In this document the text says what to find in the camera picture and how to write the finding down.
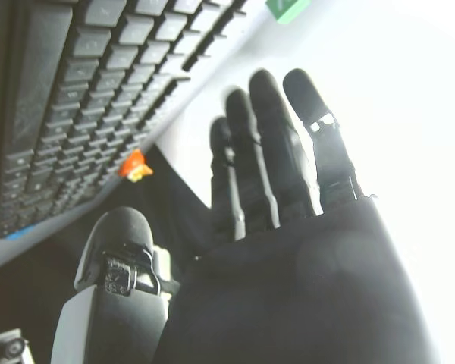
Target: back of robotic hand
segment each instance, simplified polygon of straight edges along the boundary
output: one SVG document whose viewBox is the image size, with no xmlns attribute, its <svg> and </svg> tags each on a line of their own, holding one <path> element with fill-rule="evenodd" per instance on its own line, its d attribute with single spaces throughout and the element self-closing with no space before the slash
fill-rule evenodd
<svg viewBox="0 0 455 364">
<path fill-rule="evenodd" d="M 339 123 L 303 71 L 284 91 L 318 183 L 274 78 L 257 72 L 212 125 L 218 247 L 184 277 L 154 363 L 436 362 Z"/>
</svg>

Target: keyboard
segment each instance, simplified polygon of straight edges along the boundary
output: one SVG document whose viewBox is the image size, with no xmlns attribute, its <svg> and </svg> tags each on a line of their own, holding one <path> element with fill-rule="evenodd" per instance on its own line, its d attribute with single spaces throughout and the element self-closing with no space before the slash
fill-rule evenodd
<svg viewBox="0 0 455 364">
<path fill-rule="evenodd" d="M 254 3 L 0 0 L 0 238 L 118 180 L 243 38 Z"/>
</svg>

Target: small orange toy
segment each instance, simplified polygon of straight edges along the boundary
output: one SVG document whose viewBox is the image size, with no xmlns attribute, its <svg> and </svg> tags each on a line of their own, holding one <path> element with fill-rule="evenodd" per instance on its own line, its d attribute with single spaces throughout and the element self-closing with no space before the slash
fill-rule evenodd
<svg viewBox="0 0 455 364">
<path fill-rule="evenodd" d="M 139 149 L 135 149 L 127 160 L 124 161 L 118 174 L 128 178 L 132 182 L 137 182 L 141 180 L 143 176 L 153 174 L 153 170 L 146 165 L 145 157 L 142 152 Z"/>
</svg>

